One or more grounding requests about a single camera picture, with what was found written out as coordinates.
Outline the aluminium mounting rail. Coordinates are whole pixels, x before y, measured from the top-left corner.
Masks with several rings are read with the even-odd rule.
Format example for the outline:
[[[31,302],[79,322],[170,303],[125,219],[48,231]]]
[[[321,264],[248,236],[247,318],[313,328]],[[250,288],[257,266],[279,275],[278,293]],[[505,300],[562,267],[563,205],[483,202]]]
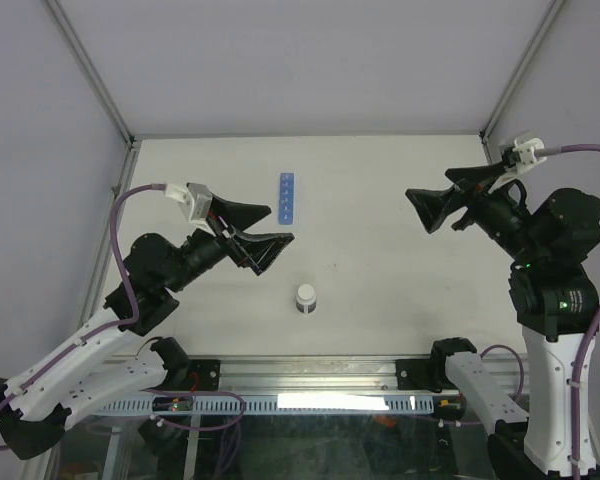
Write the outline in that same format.
[[[283,392],[390,394],[397,389],[395,361],[425,355],[387,356],[193,356],[221,361],[218,390],[239,395]]]

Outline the blue weekly pill organizer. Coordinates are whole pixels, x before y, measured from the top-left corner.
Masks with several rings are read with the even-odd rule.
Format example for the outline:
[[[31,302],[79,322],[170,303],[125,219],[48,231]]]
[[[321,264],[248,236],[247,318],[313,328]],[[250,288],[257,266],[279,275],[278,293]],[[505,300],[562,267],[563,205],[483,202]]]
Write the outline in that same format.
[[[290,226],[294,223],[295,175],[291,172],[280,174],[278,193],[278,223]]]

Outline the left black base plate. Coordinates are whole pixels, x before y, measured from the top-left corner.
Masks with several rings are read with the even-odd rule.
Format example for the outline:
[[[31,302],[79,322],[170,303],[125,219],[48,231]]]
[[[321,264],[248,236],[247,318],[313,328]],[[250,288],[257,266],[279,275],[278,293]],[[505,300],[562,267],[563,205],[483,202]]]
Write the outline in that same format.
[[[221,377],[221,361],[216,358],[191,358],[177,391],[217,391]]]

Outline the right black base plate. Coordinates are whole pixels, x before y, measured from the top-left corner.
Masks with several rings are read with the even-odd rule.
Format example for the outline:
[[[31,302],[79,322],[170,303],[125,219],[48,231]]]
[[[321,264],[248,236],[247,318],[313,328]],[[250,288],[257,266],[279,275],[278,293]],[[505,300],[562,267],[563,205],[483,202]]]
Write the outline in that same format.
[[[440,389],[428,358],[399,358],[395,361],[397,389],[424,390],[439,393]]]

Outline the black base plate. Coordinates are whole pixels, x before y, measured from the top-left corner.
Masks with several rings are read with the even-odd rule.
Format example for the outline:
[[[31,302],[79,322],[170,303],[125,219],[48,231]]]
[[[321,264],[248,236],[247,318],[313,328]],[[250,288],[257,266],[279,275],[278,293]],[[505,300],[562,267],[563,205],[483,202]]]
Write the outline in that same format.
[[[217,391],[221,377],[221,361],[216,358],[191,358],[177,391]]]
[[[440,389],[428,358],[399,358],[395,361],[397,389],[424,390],[439,393]]]

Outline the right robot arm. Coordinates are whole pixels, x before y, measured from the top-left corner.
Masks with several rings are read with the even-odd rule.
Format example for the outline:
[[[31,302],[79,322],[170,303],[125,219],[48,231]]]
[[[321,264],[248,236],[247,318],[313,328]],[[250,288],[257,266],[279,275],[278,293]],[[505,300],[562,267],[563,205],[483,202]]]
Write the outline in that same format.
[[[417,379],[452,387],[473,407],[500,479],[600,479],[588,440],[584,369],[599,321],[598,292],[583,263],[600,243],[600,199],[574,188],[552,192],[535,210],[505,163],[452,168],[445,190],[409,189],[424,228],[453,214],[454,229],[480,227],[510,257],[509,295],[521,325],[531,400],[520,407],[484,369],[474,345],[438,340]]]

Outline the white cap pill bottle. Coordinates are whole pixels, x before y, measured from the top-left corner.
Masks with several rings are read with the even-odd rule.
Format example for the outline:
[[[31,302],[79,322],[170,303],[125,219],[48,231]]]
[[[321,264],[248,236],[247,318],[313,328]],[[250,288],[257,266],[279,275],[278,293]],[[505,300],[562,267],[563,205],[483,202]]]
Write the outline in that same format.
[[[317,306],[317,294],[315,288],[308,283],[300,285],[296,290],[295,304],[300,313],[312,313]]]

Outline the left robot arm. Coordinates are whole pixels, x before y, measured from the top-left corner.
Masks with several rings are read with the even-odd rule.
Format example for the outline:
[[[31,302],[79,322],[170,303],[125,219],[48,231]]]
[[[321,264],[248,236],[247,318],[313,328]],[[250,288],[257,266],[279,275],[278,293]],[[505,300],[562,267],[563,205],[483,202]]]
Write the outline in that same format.
[[[291,233],[250,234],[271,210],[224,200],[212,193],[180,194],[194,231],[176,246],[157,233],[138,237],[122,256],[118,217],[124,202],[164,183],[133,188],[116,199],[109,236],[120,285],[104,304],[43,360],[9,379],[0,378],[0,451],[21,460],[54,447],[65,433],[101,407],[136,391],[176,391],[189,377],[189,358],[172,337],[121,366],[95,367],[123,346],[146,337],[179,306],[174,295],[224,259],[262,275],[295,239]]]

